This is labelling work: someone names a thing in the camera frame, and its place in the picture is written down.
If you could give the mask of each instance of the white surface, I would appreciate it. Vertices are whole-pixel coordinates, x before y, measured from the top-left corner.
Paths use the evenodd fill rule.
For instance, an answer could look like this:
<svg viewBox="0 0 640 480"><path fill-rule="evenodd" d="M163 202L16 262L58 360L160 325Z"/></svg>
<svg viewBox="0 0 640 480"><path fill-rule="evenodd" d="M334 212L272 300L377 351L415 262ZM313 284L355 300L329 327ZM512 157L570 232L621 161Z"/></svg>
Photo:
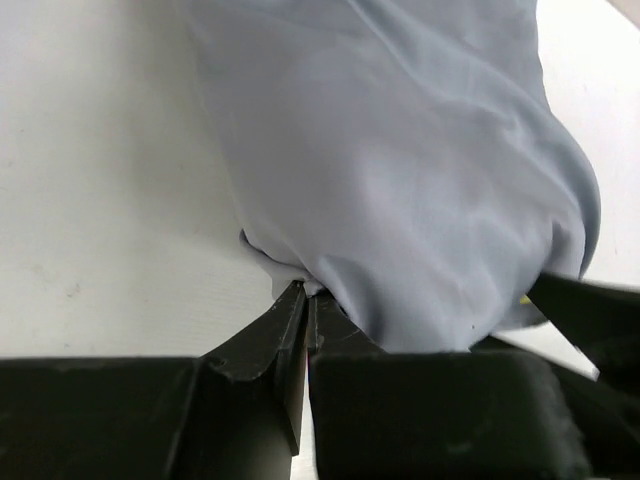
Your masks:
<svg viewBox="0 0 640 480"><path fill-rule="evenodd" d="M589 277L640 285L640 33L603 0L539 19L550 102L601 182ZM0 4L0 355L200 354L270 304L190 58L167 0ZM526 340L580 364L549 329Z"/></svg>

